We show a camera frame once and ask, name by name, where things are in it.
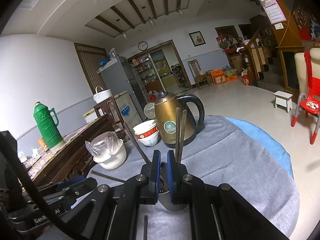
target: electric kettle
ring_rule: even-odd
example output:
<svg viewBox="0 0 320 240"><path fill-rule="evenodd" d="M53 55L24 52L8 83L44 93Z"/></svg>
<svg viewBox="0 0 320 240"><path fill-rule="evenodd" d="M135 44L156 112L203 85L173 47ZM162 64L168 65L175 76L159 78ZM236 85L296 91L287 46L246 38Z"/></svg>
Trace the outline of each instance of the electric kettle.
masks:
<svg viewBox="0 0 320 240"><path fill-rule="evenodd" d="M193 114L191 113L187 102L194 103L199 110L199 121L196 123ZM175 148L176 143L176 108L187 110L186 129L184 134L184 143L187 145L192 142L197 133L200 132L204 121L204 107L201 100L195 95L184 94L176 96L172 93L160 91L156 96L155 101L155 114L158 130L160 131L161 138L165 145L169 148Z"/></svg>

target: picture frame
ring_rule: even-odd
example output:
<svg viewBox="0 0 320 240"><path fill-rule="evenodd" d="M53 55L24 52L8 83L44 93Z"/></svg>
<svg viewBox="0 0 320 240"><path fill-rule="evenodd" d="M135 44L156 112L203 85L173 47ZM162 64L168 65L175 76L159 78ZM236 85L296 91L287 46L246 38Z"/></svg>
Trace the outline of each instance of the picture frame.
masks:
<svg viewBox="0 0 320 240"><path fill-rule="evenodd" d="M190 36L192 43L195 47L205 44L204 38L203 38L200 31L189 33L189 36Z"/></svg>

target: pendant light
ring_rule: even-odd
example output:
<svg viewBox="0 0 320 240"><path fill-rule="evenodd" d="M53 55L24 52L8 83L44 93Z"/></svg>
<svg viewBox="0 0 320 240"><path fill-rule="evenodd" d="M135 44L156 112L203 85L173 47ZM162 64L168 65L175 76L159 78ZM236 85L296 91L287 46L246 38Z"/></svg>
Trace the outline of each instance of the pendant light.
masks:
<svg viewBox="0 0 320 240"><path fill-rule="evenodd" d="M147 11L146 11L146 7L145 7L145 6L142 6L142 9L144 9L144 11L146 12L146 15L148 15L148 13L147 13ZM155 20L152 19L149 15L148 15L148 22L149 22L151 28L155 28L155 27L156 27Z"/></svg>
<svg viewBox="0 0 320 240"><path fill-rule="evenodd" d="M122 37L127 41L128 40L127 33L121 28L121 25L120 25L120 22L119 22L120 19L116 19L116 21L119 23Z"/></svg>
<svg viewBox="0 0 320 240"><path fill-rule="evenodd" d="M176 7L176 11L177 13L181 16L181 15L184 15L184 12L182 11L181 7L180 6L177 6Z"/></svg>

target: clear plastic bag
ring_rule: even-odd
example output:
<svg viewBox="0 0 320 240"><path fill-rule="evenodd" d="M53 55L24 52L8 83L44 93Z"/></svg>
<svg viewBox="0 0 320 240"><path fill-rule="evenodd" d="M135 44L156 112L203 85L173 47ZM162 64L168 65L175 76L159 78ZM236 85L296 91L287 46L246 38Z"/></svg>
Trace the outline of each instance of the clear plastic bag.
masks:
<svg viewBox="0 0 320 240"><path fill-rule="evenodd" d="M110 131L97 136L91 142L86 141L85 147L94 157L103 155L111 156L119 148L118 141L119 139L116 132Z"/></svg>

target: clock face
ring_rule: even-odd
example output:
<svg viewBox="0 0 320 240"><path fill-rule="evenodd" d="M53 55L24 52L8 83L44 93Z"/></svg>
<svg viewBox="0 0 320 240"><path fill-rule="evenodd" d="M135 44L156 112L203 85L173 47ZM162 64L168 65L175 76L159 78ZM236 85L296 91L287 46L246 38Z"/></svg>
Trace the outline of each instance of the clock face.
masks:
<svg viewBox="0 0 320 240"><path fill-rule="evenodd" d="M138 44L138 48L140 50L146 50L148 48L148 43L146 43L145 41L142 41Z"/></svg>

